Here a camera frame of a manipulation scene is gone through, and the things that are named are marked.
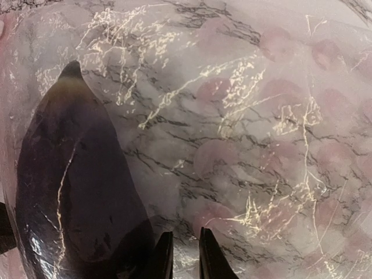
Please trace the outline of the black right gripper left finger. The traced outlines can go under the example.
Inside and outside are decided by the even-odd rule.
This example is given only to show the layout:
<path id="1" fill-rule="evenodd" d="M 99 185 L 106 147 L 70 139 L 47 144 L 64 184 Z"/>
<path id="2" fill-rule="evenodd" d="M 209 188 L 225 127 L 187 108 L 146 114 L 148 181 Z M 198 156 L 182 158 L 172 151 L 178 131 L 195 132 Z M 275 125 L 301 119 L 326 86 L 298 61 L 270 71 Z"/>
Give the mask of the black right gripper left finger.
<path id="1" fill-rule="evenodd" d="M 163 232 L 144 270 L 146 279 L 173 278 L 173 233 Z"/>

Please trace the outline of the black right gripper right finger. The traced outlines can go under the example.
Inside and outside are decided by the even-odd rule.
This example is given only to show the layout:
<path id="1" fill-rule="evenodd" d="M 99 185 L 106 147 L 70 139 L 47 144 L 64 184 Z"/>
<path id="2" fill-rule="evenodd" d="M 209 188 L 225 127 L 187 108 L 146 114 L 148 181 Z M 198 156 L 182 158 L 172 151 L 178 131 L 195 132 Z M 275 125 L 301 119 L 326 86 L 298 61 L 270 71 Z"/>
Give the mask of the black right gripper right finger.
<path id="1" fill-rule="evenodd" d="M 199 239 L 199 278 L 238 279 L 213 232 L 202 227 Z"/>

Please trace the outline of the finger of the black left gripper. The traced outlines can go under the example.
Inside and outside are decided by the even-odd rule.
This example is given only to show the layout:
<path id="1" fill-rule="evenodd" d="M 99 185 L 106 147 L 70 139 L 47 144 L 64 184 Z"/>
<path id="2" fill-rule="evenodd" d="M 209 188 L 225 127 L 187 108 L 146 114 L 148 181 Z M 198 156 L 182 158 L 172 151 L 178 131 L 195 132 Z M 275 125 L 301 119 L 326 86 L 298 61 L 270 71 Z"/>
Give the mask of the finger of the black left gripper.
<path id="1" fill-rule="evenodd" d="M 6 206 L 0 203 L 0 254 L 16 247 L 16 240 L 9 220 Z"/>

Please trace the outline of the clear zip top bag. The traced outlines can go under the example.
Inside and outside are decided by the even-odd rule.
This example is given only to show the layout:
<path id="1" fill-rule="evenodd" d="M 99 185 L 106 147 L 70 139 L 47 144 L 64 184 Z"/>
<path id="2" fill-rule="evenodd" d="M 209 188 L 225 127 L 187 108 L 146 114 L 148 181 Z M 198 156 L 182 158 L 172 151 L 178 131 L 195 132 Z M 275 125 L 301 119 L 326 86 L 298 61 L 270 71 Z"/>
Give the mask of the clear zip top bag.
<path id="1" fill-rule="evenodd" d="M 1 187 L 16 247 L 17 162 L 71 61 L 104 105 L 173 278 L 201 228 L 238 278 L 371 277 L 371 27 L 321 1 L 1 2 Z M 119 273 L 116 278 L 144 278 Z"/>

